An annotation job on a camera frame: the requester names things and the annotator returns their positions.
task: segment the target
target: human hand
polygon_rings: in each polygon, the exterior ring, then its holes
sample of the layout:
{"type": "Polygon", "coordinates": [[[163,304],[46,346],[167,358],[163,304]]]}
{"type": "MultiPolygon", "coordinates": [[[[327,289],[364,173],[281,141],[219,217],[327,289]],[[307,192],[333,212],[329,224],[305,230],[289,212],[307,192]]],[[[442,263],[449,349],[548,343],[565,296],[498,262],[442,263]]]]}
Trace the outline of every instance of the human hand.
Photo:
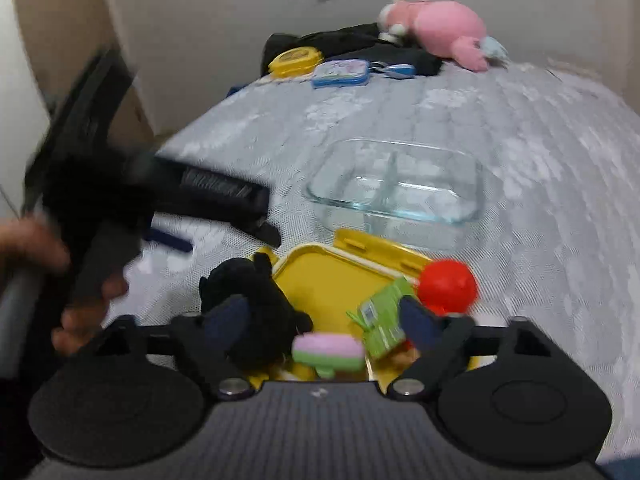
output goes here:
{"type": "MultiPolygon", "coordinates": [[[[29,260],[59,274],[71,263],[62,241],[34,218],[0,222],[0,293],[2,277],[12,260],[29,260]]],[[[120,272],[104,282],[101,298],[69,305],[62,314],[61,327],[51,333],[54,348],[66,356],[87,344],[100,330],[109,302],[128,290],[129,285],[120,272]]]]}

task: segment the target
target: bed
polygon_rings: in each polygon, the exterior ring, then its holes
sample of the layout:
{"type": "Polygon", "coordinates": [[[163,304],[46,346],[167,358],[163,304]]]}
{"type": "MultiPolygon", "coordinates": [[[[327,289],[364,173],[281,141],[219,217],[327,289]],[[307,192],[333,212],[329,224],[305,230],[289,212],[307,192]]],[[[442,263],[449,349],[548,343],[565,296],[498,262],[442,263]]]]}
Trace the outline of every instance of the bed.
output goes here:
{"type": "MultiPolygon", "coordinates": [[[[481,287],[479,322],[527,316],[602,387],[614,419],[600,462],[640,453],[640,117],[603,86],[530,64],[313,90],[260,80],[226,99],[162,152],[274,185],[283,254],[331,241],[300,188],[309,160],[365,136],[454,148],[484,166],[484,242],[463,251],[481,287]]],[[[198,279],[260,244],[210,222],[157,216],[195,243],[154,246],[127,270],[111,317],[144,324],[199,310],[198,279]]]]}

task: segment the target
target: glass food container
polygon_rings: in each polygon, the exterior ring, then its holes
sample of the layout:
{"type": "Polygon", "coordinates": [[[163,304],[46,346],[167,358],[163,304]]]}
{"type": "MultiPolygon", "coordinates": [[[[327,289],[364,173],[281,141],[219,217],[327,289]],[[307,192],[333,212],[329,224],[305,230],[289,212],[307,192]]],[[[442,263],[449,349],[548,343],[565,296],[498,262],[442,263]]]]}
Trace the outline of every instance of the glass food container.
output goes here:
{"type": "Polygon", "coordinates": [[[423,144],[348,139],[331,144],[303,186],[327,229],[358,229],[453,254],[476,238],[480,163],[423,144]]]}

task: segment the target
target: green toy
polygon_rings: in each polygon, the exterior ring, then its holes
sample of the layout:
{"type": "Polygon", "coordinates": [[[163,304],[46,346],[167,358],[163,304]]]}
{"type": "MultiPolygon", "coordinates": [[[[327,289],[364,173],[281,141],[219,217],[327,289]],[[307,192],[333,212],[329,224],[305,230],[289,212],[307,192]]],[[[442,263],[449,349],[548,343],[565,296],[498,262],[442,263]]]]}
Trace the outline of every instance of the green toy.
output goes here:
{"type": "Polygon", "coordinates": [[[347,312],[364,330],[364,347],[374,359],[384,357],[406,339],[398,320],[398,301],[403,296],[416,298],[409,282],[398,278],[363,303],[357,314],[347,312]]]}

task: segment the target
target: yellow container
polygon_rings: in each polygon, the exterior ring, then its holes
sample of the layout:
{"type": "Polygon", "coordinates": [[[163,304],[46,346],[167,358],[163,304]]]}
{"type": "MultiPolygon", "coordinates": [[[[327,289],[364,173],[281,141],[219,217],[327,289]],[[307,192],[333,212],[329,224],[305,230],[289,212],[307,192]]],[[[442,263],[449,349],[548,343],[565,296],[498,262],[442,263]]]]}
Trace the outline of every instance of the yellow container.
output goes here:
{"type": "MultiPolygon", "coordinates": [[[[403,246],[350,229],[335,232],[334,245],[303,244],[282,259],[270,250],[273,278],[296,310],[309,314],[318,332],[338,332],[362,338],[362,329],[347,315],[355,311],[377,291],[404,276],[417,284],[421,270],[431,262],[426,256],[403,246]]],[[[286,374],[303,381],[316,379],[315,372],[304,365],[288,363],[286,374]]],[[[386,390],[402,369],[389,359],[367,362],[367,370],[355,379],[377,380],[386,390]]],[[[269,373],[254,374],[252,383],[270,378],[284,378],[276,367],[269,373]]]]}
{"type": "Polygon", "coordinates": [[[310,46],[292,48],[280,54],[269,63],[269,72],[273,77],[295,77],[313,72],[322,63],[322,54],[310,46]]]}

